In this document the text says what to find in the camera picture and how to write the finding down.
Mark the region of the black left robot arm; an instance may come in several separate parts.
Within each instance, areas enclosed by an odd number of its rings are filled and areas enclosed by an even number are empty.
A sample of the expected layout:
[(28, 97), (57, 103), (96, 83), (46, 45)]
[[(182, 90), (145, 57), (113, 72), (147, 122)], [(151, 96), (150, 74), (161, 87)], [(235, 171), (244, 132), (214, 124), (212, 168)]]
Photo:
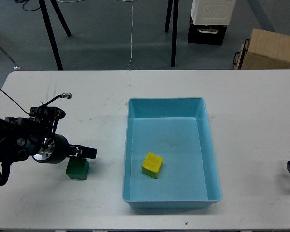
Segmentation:
[(66, 174), (71, 179), (86, 180), (89, 170), (88, 159), (95, 159), (95, 148), (72, 145), (56, 134), (57, 125), (66, 113), (50, 106), (58, 98), (72, 97), (62, 93), (47, 103), (32, 107), (28, 118), (0, 118), (0, 186), (6, 184), (10, 167), (32, 157), (38, 163), (58, 164), (69, 158)]

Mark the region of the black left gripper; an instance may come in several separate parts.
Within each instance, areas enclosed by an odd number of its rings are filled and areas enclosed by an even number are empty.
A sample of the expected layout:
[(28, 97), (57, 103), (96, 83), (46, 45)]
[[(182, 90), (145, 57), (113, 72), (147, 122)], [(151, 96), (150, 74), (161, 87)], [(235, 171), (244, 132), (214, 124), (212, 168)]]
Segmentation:
[(81, 145), (69, 145), (68, 140), (55, 134), (52, 142), (33, 155), (33, 159), (38, 163), (58, 164), (67, 156), (73, 158), (95, 159), (97, 150), (91, 147)]

